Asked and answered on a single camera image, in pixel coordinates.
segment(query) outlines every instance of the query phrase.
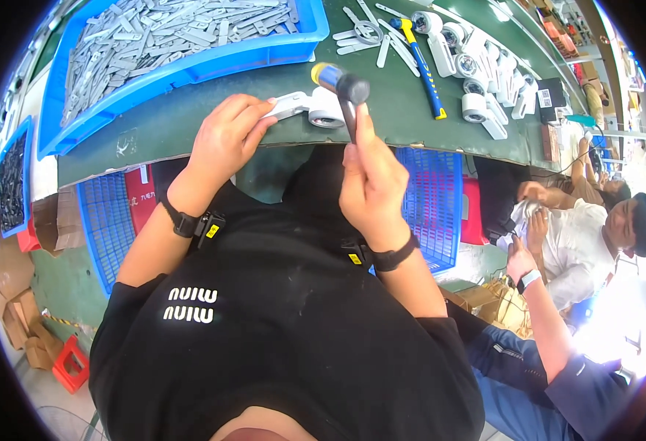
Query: yellow sticker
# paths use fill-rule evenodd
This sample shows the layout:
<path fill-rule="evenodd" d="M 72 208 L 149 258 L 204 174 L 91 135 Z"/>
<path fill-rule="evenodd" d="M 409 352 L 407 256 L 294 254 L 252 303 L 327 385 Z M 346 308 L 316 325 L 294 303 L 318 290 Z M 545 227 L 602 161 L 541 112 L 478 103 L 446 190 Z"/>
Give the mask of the yellow sticker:
<path fill-rule="evenodd" d="M 212 239 L 213 236 L 215 236 L 215 234 L 218 232 L 219 229 L 220 229 L 219 226 L 213 225 L 213 226 L 210 227 L 210 230 L 205 234 L 205 236 L 208 239 Z"/>

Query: yellow and blue hammer handle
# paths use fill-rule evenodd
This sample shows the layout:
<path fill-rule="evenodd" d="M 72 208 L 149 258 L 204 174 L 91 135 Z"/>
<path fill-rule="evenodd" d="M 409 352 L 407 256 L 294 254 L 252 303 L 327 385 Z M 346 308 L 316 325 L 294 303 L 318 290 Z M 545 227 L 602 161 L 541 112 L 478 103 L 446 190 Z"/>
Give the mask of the yellow and blue hammer handle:
<path fill-rule="evenodd" d="M 421 49 L 419 49 L 418 43 L 413 36 L 412 30 L 415 27 L 415 23 L 411 20 L 407 20 L 406 18 L 392 18 L 389 21 L 389 24 L 392 28 L 401 29 L 402 31 L 404 31 L 404 36 L 406 36 L 406 39 L 411 46 L 411 52 L 413 53 L 413 57 L 416 59 L 418 68 L 421 71 L 423 82 L 424 84 L 426 84 L 428 97 L 431 100 L 431 106 L 433 107 L 433 117 L 435 119 L 445 118 L 447 116 L 446 111 L 443 108 L 441 99 L 438 97 L 438 89 L 436 89 L 436 84 L 433 82 L 433 75 L 431 74 L 431 70 L 426 64 L 426 61 L 423 59 L 423 55 L 421 55 Z"/>

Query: dark hair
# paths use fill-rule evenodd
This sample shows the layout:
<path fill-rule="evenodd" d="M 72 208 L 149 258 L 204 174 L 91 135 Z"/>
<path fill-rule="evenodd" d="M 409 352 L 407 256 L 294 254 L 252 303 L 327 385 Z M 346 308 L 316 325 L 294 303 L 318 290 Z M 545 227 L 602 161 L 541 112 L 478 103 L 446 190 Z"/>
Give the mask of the dark hair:
<path fill-rule="evenodd" d="M 636 243 L 634 244 L 634 254 L 645 258 L 646 257 L 646 194 L 637 193 L 634 196 L 636 199 L 636 207 L 634 207 L 634 217 L 632 218 L 632 227 L 636 235 Z"/>
<path fill-rule="evenodd" d="M 619 186 L 616 193 L 609 193 L 601 189 L 596 190 L 600 194 L 602 202 L 604 203 L 604 208 L 608 213 L 621 201 L 631 198 L 631 189 L 624 181 L 622 181 L 622 185 Z"/>

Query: white shirt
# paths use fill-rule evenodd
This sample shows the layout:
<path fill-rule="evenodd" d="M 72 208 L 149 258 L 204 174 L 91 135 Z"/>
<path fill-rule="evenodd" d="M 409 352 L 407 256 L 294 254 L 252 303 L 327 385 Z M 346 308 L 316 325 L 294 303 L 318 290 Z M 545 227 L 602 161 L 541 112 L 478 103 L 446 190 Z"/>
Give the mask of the white shirt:
<path fill-rule="evenodd" d="M 514 231 L 524 244 L 526 219 L 539 207 L 527 200 L 514 206 Z M 577 199 L 571 209 L 549 209 L 546 213 L 548 233 L 542 247 L 549 280 L 546 288 L 560 311 L 591 297 L 614 270 L 614 258 L 602 237 L 607 219 L 604 207 Z M 512 235 L 508 234 L 497 241 L 497 246 L 506 251 L 511 242 Z"/>

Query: workbench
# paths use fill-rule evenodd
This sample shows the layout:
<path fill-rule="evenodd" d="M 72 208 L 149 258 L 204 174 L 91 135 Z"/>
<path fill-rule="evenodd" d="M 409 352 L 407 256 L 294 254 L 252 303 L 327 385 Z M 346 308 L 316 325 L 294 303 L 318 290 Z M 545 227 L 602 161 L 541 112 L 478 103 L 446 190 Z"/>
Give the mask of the workbench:
<path fill-rule="evenodd" d="M 382 2 L 407 15 L 424 9 L 407 0 Z M 541 77 L 564 76 L 556 60 L 548 57 L 545 48 L 542 50 L 538 47 L 535 37 L 528 35 L 516 20 L 501 21 L 496 17 L 490 8 L 493 3 L 492 0 L 437 1 L 444 10 L 462 14 L 463 19 L 479 25 L 519 58 L 523 58 L 523 62 Z M 371 0 L 368 5 L 378 18 L 388 21 L 392 17 L 375 8 Z M 350 7 L 360 19 L 365 19 L 354 0 L 324 0 L 331 35 L 349 31 L 353 27 L 342 11 L 343 6 Z M 509 139 L 493 140 L 481 125 L 462 119 L 462 80 L 437 75 L 426 37 L 418 35 L 417 39 L 438 85 L 441 101 L 448 114 L 446 119 L 433 119 L 423 82 L 408 70 L 391 48 L 386 66 L 380 69 L 375 65 L 378 48 L 338 56 L 335 41 L 328 37 L 315 50 L 316 62 L 335 63 L 370 81 L 370 114 L 377 135 L 390 146 L 459 151 L 559 170 L 559 163 L 543 160 L 538 111 L 536 115 L 527 115 L 522 120 L 510 118 L 506 126 Z M 246 93 L 261 99 L 299 90 L 310 94 L 316 87 L 310 78 L 312 66 L 313 63 L 289 64 L 227 75 L 179 87 L 139 104 L 69 154 L 58 157 L 58 186 L 116 169 L 186 156 L 191 151 L 204 117 L 230 94 Z M 580 104 L 585 98 L 580 94 L 571 94 L 571 101 Z M 347 142 L 349 135 L 345 128 L 319 128 L 308 123 L 306 115 L 301 114 L 279 121 L 270 128 L 260 147 Z"/>

